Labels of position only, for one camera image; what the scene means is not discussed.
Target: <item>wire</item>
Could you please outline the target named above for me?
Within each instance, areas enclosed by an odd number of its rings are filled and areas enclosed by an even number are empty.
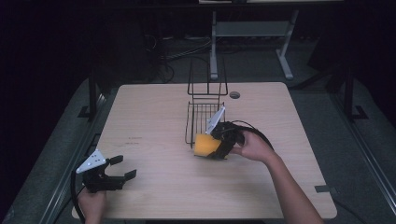
[[[73,202],[73,205],[75,206],[76,212],[78,214],[79,220],[82,223],[85,223],[85,217],[82,214],[82,211],[78,205],[78,198],[76,194],[76,170],[77,168],[85,161],[85,159],[81,160],[78,165],[72,170],[71,175],[70,175],[70,194],[71,194],[71,200]]]
[[[85,188],[85,186],[82,187],[81,190],[78,191],[77,196],[82,192],[82,190],[83,190],[84,188]],[[67,207],[67,205],[69,205],[70,201],[72,201],[72,197],[70,197],[70,198],[67,200],[67,202],[64,204],[64,206],[61,208],[61,210],[59,211],[59,213],[58,213],[58,215],[56,216],[55,220],[52,222],[53,224],[55,224],[55,223],[58,221],[58,219],[61,217],[61,214],[64,212],[64,209]]]
[[[250,128],[252,128],[252,129],[256,129],[256,128],[253,127],[251,124],[249,124],[249,123],[247,123],[247,122],[245,122],[245,121],[239,120],[239,119],[238,119],[238,120],[231,121],[231,123],[235,123],[235,122],[241,122],[241,123],[244,123],[244,124],[250,126]]]
[[[338,206],[344,208],[345,210],[347,210],[350,214],[352,214],[355,218],[357,218],[361,223],[363,224],[368,224],[368,222],[366,222],[363,218],[361,218],[357,213],[355,213],[354,211],[352,211],[351,209],[349,209],[346,205],[344,205],[343,203],[340,203],[339,201],[335,200],[334,198],[332,199]]]

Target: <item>floor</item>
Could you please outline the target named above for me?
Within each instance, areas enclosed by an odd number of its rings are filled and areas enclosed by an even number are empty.
[[[286,80],[277,61],[275,49],[282,39],[238,39],[225,41],[219,47],[219,67],[224,67],[229,82],[284,82],[294,86],[314,76],[318,71],[306,65],[316,42],[293,41],[287,53],[294,80]],[[165,41],[168,56],[200,47],[205,39]],[[197,73],[205,73],[208,53],[197,52],[168,62],[152,83],[187,83],[191,61]],[[370,162],[364,157],[368,147],[380,164],[392,186],[396,186],[396,131],[376,107],[370,93],[355,81],[354,105],[360,105],[368,119],[349,122],[340,109],[343,91],[326,92],[325,77],[303,90],[290,91],[304,129],[317,157],[323,176],[331,188],[337,205],[336,218],[329,224],[396,223],[383,189],[378,185]],[[71,158],[94,148],[100,138],[106,117],[111,109],[118,86],[106,90],[98,101],[98,114],[91,122],[79,118],[79,111],[89,104],[88,80],[75,92],[52,136],[43,149],[34,169],[26,179],[4,223],[78,223],[72,218],[68,187]],[[187,221],[105,220],[104,223],[185,223]],[[283,220],[264,220],[265,223],[284,223]]]

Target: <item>table top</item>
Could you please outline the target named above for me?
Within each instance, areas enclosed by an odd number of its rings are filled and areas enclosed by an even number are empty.
[[[205,84],[195,84],[195,88]],[[222,96],[226,120],[243,120],[262,131],[323,218],[336,216],[304,128],[283,83],[229,83],[239,99]],[[185,142],[187,84],[126,85],[119,89],[97,148],[124,156],[106,169],[137,176],[107,194],[108,218],[282,218],[267,168],[238,155],[212,161],[193,156]]]

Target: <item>gray carpet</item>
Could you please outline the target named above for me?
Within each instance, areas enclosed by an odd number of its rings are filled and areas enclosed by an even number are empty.
[[[169,55],[185,50],[197,43],[170,40],[167,43]],[[287,81],[276,59],[275,47],[278,43],[270,42],[226,52],[219,55],[219,67],[222,69],[224,58],[225,69],[229,82],[248,81],[281,81],[292,86],[312,77],[317,71],[306,65],[315,43],[293,42],[290,45],[287,59],[295,79]],[[193,55],[197,58],[182,58],[169,62],[174,69],[171,82],[186,83],[193,60],[196,73],[204,73],[207,67],[207,53]],[[291,97],[306,134],[318,159],[319,167],[329,187],[333,198],[352,210],[367,223],[396,223],[396,217],[387,204],[380,188],[375,182],[359,145],[348,128],[333,101],[334,97],[324,90],[327,78],[324,78],[302,91],[290,91]],[[157,78],[154,83],[161,83]],[[356,82],[354,101],[363,107],[369,119],[357,120],[356,126],[367,145],[373,150],[376,159],[384,172],[395,186],[396,132],[388,123],[380,110],[375,106],[368,91]],[[78,118],[78,113],[84,105],[88,105],[88,83],[83,82],[65,109],[62,118],[40,158],[15,200],[13,216],[7,223],[39,223],[46,210],[57,214],[61,204],[69,198],[68,186],[60,186],[60,181],[66,173],[65,167],[75,150],[87,150],[96,133],[100,133],[106,122],[106,117],[116,96],[114,87],[99,108],[99,113],[93,122]],[[60,195],[59,202],[49,207],[53,195]],[[61,213],[57,223],[78,223],[71,217],[71,205]],[[326,223],[361,223],[350,211],[337,205],[338,215]],[[142,220],[127,221],[127,223],[144,223]],[[105,220],[104,223],[124,223],[123,220]],[[283,220],[265,220],[265,223],[284,223]]]

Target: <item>dark background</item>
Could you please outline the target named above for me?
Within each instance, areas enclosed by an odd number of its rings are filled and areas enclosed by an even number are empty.
[[[145,51],[142,34],[158,34],[155,17],[142,19],[138,13],[86,7],[94,5],[70,0],[0,3],[0,218],[89,74],[98,76],[102,91],[120,84],[114,83],[115,77],[149,82],[154,76],[155,55]],[[334,63],[347,64],[394,126],[395,9],[390,0],[346,1],[336,10],[304,8],[293,34],[294,40],[320,36],[310,65],[324,71]],[[165,35],[181,38],[186,33],[210,32],[207,12],[165,13],[161,19]],[[125,61],[129,58],[125,56],[134,55],[133,62]]]

